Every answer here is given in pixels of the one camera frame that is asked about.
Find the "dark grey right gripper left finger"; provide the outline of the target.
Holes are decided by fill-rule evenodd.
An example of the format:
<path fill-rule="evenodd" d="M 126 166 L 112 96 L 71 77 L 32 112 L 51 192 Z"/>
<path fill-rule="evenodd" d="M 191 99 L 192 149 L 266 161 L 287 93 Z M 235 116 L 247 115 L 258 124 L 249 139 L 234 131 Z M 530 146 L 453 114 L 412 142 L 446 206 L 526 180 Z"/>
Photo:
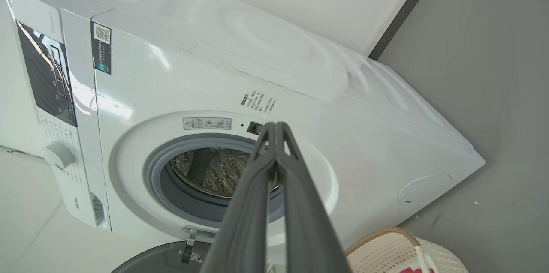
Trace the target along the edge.
<path fill-rule="evenodd" d="M 202 273 L 264 273 L 272 183 L 276 182 L 276 124 L 263 126 Z"/>

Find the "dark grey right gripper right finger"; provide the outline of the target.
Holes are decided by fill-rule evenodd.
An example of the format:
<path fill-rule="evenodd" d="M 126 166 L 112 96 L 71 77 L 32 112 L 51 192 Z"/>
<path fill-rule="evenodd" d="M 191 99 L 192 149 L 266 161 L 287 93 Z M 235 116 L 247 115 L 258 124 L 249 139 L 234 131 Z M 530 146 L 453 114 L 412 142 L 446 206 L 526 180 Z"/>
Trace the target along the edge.
<path fill-rule="evenodd" d="M 289 273 L 349 273 L 337 234 L 290 126 L 276 124 L 276 161 L 286 209 Z"/>

